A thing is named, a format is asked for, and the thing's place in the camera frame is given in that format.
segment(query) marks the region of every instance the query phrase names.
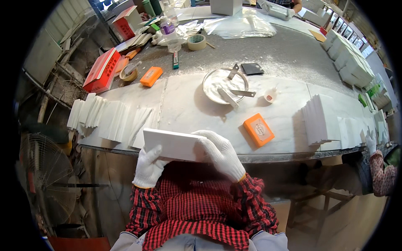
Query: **water bottle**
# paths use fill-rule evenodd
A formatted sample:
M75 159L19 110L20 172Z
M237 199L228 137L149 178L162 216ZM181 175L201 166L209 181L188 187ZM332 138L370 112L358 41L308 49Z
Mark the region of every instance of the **water bottle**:
M176 12L174 11L174 5L169 4L168 0L162 0L163 5L164 5L164 10L163 12L165 13L165 16L170 19L170 21L173 23L173 25L176 27L178 25L178 19L176 16Z
M181 39L178 38L173 23L166 16L161 17L161 22L160 31L168 45L168 51L178 52L181 49Z

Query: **red cardboard box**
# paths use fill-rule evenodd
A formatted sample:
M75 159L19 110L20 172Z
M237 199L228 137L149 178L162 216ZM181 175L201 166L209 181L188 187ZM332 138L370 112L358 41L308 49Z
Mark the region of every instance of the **red cardboard box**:
M141 16L138 14L137 6L131 6L123 10L112 24L116 27L119 33L125 40L135 37L134 31L142 27L139 23L142 22Z
M82 88L87 92L101 93L110 89L117 62L120 59L120 53L116 48L111 48L99 56Z

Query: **red plaid shirt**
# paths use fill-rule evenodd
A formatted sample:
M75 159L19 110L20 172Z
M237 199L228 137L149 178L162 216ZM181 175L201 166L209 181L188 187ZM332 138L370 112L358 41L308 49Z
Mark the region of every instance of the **red plaid shirt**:
M126 231L137 236L147 232L143 250L155 250L184 233L208 235L235 250L248 250L252 235L260 230L274 234L279 224L275 210L261 196L263 188L264 182L248 173L236 184L226 180L172 181L162 174L155 188L133 186Z

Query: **workbench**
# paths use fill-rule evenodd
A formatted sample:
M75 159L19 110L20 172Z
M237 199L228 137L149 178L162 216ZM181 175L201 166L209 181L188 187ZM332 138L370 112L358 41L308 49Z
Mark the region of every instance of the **workbench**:
M181 9L180 24L197 19L221 17L210 13L209 6ZM270 17L277 34L273 37L222 39L206 35L207 46L200 51L190 51L183 45L179 51L180 67L172 69L172 54L166 47L148 43L131 62L141 60L138 78L129 86L119 87L122 81L115 78L112 90L100 94L109 101L120 100L132 107L153 107L153 128L191 133L212 130L229 139L243 163L302 161L359 151L359 148L340 150L339 142L321 146L308 146L306 127L300 110L315 94L333 97L340 117L372 117L368 108L357 100L361 90L343 83L333 60L308 31L318 28L296 18L290 23ZM202 78L210 70L232 68L235 63L259 63L265 70L263 76L248 76L250 90L257 91L255 98L244 98L239 109L210 101L202 91ZM140 78L151 66L164 70L152 88L139 84ZM262 97L267 88L278 85L282 93L268 104ZM261 113L275 138L261 148L256 148L242 123L256 113ZM139 149L125 143L112 142L97 136L96 129L90 136L78 141L83 147L137 155Z

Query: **tape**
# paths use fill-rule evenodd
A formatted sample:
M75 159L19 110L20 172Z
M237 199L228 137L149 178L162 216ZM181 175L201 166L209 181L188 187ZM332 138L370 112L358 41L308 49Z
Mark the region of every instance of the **tape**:
M187 44L189 49L192 51L199 51L204 49L207 46L207 40L205 39L204 35L195 34L189 37Z

